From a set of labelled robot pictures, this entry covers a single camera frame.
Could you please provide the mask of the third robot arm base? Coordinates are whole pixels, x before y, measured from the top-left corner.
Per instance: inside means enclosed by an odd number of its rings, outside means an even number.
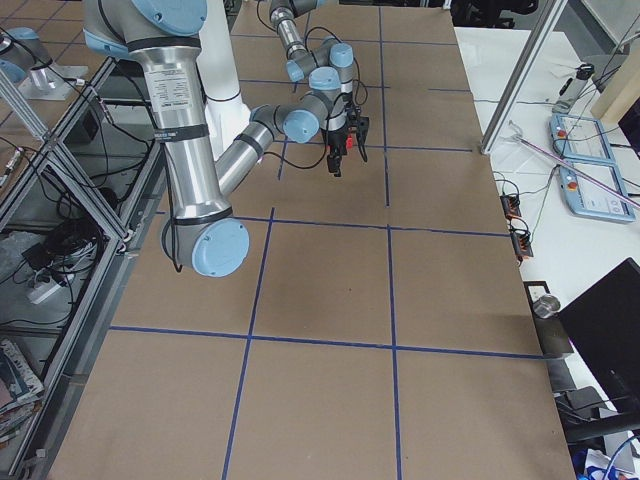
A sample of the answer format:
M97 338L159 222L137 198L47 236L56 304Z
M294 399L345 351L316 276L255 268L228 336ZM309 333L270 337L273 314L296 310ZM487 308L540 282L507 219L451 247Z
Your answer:
M59 65L33 29L17 27L1 34L1 71L26 99L63 101L88 67Z

